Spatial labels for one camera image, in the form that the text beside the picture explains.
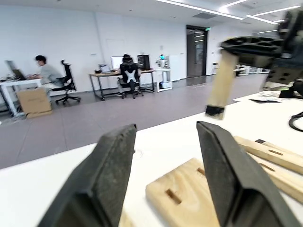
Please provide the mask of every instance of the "dark door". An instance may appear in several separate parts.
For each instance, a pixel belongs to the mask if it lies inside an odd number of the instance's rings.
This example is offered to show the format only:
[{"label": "dark door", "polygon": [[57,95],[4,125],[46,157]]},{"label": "dark door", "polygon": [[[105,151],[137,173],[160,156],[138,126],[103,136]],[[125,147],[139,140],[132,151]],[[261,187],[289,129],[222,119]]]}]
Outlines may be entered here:
[{"label": "dark door", "polygon": [[187,26],[187,78],[206,74],[207,32],[204,28]]}]

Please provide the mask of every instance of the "table surface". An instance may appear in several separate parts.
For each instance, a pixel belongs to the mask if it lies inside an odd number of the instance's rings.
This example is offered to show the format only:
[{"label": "table surface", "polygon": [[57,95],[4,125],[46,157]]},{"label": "table surface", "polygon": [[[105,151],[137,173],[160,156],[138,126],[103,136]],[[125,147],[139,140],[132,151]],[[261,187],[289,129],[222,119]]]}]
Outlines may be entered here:
[{"label": "table surface", "polygon": [[[142,70],[141,74],[152,73],[152,72],[155,72],[155,71],[156,70]],[[117,73],[117,72],[105,72],[105,73],[91,73],[89,75],[93,76],[93,77],[114,77],[114,76],[121,76],[121,73]]]},{"label": "table surface", "polygon": [[[146,200],[145,187],[193,157],[202,160],[197,121],[218,124],[233,136],[263,139],[303,155],[303,134],[288,126],[290,116],[302,109],[302,100],[270,104],[246,100],[227,106],[223,121],[201,113],[137,132],[125,211],[137,227],[168,227]],[[303,120],[297,125],[303,128]],[[0,170],[0,226],[36,226],[69,174],[94,147],[91,144]],[[281,194],[303,223],[303,205]]]},{"label": "table surface", "polygon": [[37,83],[40,80],[42,79],[9,80],[9,81],[0,82],[0,85],[15,86],[15,85],[23,85],[23,84],[33,84],[33,83]]}]

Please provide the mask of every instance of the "man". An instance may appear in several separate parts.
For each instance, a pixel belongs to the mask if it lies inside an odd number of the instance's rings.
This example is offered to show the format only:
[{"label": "man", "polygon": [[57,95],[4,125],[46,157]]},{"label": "man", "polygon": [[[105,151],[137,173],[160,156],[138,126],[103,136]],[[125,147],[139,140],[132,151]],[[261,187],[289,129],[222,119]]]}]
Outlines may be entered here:
[{"label": "man", "polygon": [[[133,59],[132,59],[132,57],[129,54],[124,54],[124,56],[123,56],[123,64],[127,64],[127,65],[134,64]],[[116,73],[118,73],[118,74],[121,74],[121,65],[120,65],[120,68],[118,70],[116,70]],[[138,70],[138,77],[140,77],[141,76],[141,70],[138,69],[138,68],[137,68],[137,70]],[[123,83],[123,80],[121,78],[118,78],[118,82],[117,82],[118,89],[119,89],[118,96],[121,96],[123,94],[123,88],[121,86],[121,83]]]},{"label": "man", "polygon": [[42,55],[36,56],[36,61],[41,67],[41,72],[39,75],[31,76],[31,79],[41,78],[42,86],[45,89],[45,92],[48,96],[48,99],[51,101],[50,92],[53,88],[62,87],[63,84],[57,79],[63,77],[63,75],[55,69],[53,66],[46,63],[46,57]]}]

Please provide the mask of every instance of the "black office chair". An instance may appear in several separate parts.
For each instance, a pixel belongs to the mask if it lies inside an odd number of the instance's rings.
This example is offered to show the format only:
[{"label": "black office chair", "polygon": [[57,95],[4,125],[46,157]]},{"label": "black office chair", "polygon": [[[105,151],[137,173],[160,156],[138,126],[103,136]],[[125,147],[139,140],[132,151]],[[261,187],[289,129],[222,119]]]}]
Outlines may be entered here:
[{"label": "black office chair", "polygon": [[63,101],[62,103],[63,103],[63,105],[65,105],[66,102],[68,101],[68,99],[77,100],[77,102],[79,103],[81,101],[80,97],[70,96],[68,94],[69,91],[77,91],[73,78],[72,78],[72,75],[71,75],[70,65],[67,63],[64,63],[64,60],[61,61],[61,64],[64,66],[66,77],[57,78],[57,79],[60,80],[63,87],[53,88],[52,91],[65,91],[65,97],[56,100],[56,104],[58,104],[60,101]]},{"label": "black office chair", "polygon": [[138,65],[133,62],[131,57],[123,58],[123,63],[120,65],[122,79],[119,78],[118,80],[122,88],[130,88],[130,91],[123,92],[122,98],[126,98],[128,93],[133,95],[133,99],[139,94],[144,96],[139,89],[140,79],[138,76],[138,69]]}]

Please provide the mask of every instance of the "ceiling light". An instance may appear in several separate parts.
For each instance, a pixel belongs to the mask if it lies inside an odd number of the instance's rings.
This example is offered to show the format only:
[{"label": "ceiling light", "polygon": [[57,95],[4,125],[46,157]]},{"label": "ceiling light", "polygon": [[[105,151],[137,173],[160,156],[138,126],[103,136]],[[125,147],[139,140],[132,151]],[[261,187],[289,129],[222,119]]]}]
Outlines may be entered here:
[{"label": "ceiling light", "polygon": [[229,10],[228,10],[227,7],[225,7],[225,6],[220,7],[218,11],[219,11],[220,13],[229,13]]},{"label": "ceiling light", "polygon": [[224,17],[230,17],[230,18],[237,19],[237,20],[244,20],[244,18],[241,18],[241,17],[236,17],[236,16],[233,16],[230,14],[220,13],[220,12],[212,11],[212,10],[208,10],[208,9],[203,9],[203,8],[196,7],[196,6],[190,6],[190,5],[186,5],[186,4],[179,3],[179,2],[174,2],[174,1],[169,1],[169,0],[156,0],[156,1],[164,2],[164,3],[176,5],[176,6],[182,6],[182,7],[186,7],[186,8],[190,8],[190,9],[196,9],[196,10],[199,10],[202,12],[216,14],[216,15],[220,15],[220,16],[224,16]]},{"label": "ceiling light", "polygon": [[265,19],[258,18],[258,17],[255,17],[255,16],[246,15],[246,17],[249,17],[249,18],[252,18],[252,19],[255,19],[255,20],[260,20],[260,21],[263,21],[263,22],[266,22],[266,23],[270,23],[272,25],[278,25],[278,23],[276,23],[276,22],[273,22],[273,21],[270,21],[270,20],[265,20]]},{"label": "ceiling light", "polygon": [[271,30],[271,31],[265,31],[265,32],[258,32],[258,34],[261,34],[261,33],[266,33],[266,32],[276,32],[278,30]]},{"label": "ceiling light", "polygon": [[301,6],[291,6],[291,7],[287,7],[287,8],[283,8],[283,9],[277,9],[277,10],[273,10],[273,11],[269,11],[269,12],[265,12],[265,13],[258,13],[255,14],[254,16],[261,16],[261,15],[265,15],[265,14],[269,14],[269,13],[276,13],[276,12],[280,12],[280,11],[284,11],[284,10],[289,10],[289,9],[295,9],[295,8],[299,8]]},{"label": "ceiling light", "polygon": [[279,23],[279,22],[283,22],[283,21],[285,21],[285,20],[276,20],[274,22]]},{"label": "ceiling light", "polygon": [[248,1],[248,0],[239,0],[239,1],[235,1],[235,2],[229,3],[229,4],[227,4],[227,5],[224,5],[224,6],[222,6],[222,7],[233,6],[233,5],[239,4],[239,3],[241,3],[241,2],[245,2],[245,1]]}]

